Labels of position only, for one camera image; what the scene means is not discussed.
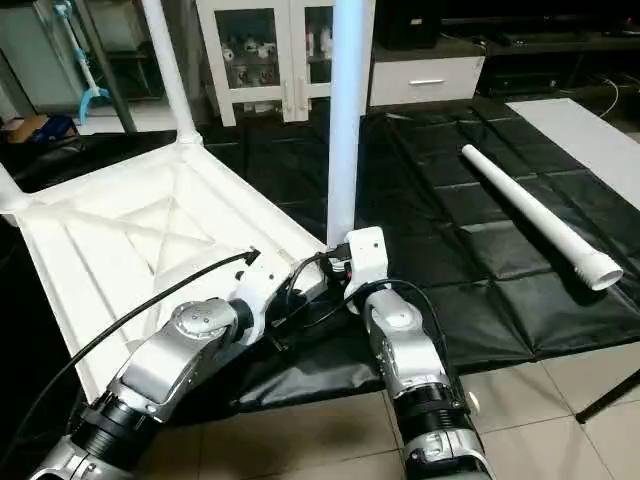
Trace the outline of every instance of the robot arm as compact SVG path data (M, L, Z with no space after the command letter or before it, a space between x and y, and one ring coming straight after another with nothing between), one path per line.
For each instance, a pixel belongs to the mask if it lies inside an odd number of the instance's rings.
M384 280L387 255L379 228L347 236L350 283L345 296ZM244 273L229 301L213 298L178 306L86 409L31 480L124 480L184 395L264 332L264 314L289 276L288 267L262 255ZM464 400L455 395L420 311L381 287L349 304L360 312L393 401L405 442L409 480L495 479Z
M253 325L242 300L213 298L180 305L144 342L31 477L124 480L162 424L192 388L201 367Z
M355 230L347 235L351 250L351 283L360 285L387 277L382 230ZM403 460L409 480L426 478L481 479L495 475L464 399L456 395L432 339L425 333L420 311L394 290L379 289L359 310L369 342L393 402L404 440Z

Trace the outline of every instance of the drawer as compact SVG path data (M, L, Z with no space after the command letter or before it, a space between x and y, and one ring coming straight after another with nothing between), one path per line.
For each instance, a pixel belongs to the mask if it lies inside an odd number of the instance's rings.
M484 57L378 62L373 67L371 105L472 98Z

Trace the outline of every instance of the pipe end cap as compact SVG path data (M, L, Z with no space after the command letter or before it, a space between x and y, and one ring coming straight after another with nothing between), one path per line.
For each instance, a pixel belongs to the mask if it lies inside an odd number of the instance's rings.
M623 270L606 253L595 251L575 265L576 274L594 291L609 288L622 278Z

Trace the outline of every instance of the floor tile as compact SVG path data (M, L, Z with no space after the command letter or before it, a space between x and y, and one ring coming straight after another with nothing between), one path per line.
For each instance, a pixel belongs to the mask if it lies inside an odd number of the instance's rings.
M579 412L640 368L640 342L544 360L543 365L571 409ZM640 400L639 388L619 403L632 400Z
M486 433L482 440L498 480L611 480L573 417Z
M384 398L384 404L387 407L387 414L389 415L389 421L391 422L391 428L393 429L393 436L396 439L396 445L398 445L398 448L402 448L404 447L404 442L402 441L402 434L400 433L400 427L398 426L396 411L393 409L393 404L391 403L391 399L389 398L389 394L386 390L382 392L382 396Z
M148 480L197 480L202 427L162 431L145 453L136 478Z
M200 480L239 480L395 450L379 392L204 427Z
M480 433L570 415L541 364L529 363L462 377L480 404L472 415Z
M380 453L320 467L266 477L264 480L404 480L400 453Z
M615 480L640 476L640 402L609 407L584 428Z

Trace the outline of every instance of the white pipe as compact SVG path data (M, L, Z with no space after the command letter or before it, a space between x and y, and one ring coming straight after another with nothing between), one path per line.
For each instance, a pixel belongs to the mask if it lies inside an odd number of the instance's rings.
M187 94L184 91L160 0L142 0L142 6L147 17L151 41L158 59L158 66L160 67L162 81L169 99L169 106L176 117L178 142L202 143L202 138L193 123L191 108L189 107Z
M330 247L343 243L354 224L366 18L367 0L336 0L327 211L327 244Z
M474 146L465 145L462 153L573 264L589 288L604 290L620 280L622 268L609 255L589 245Z

